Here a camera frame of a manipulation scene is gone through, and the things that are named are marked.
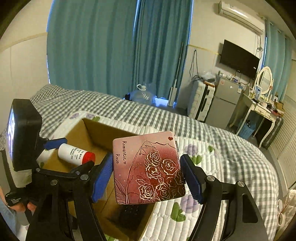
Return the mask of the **person left hand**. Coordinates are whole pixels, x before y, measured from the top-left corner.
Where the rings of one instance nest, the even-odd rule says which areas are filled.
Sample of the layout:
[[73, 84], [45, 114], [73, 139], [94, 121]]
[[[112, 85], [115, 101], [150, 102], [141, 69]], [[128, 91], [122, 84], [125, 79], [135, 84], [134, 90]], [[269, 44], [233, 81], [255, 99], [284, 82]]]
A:
[[36, 205], [34, 205], [32, 202], [28, 202], [27, 207], [20, 202], [14, 206], [10, 206], [10, 209], [15, 210], [16, 212], [25, 212], [26, 209], [29, 209], [32, 213], [36, 210]]

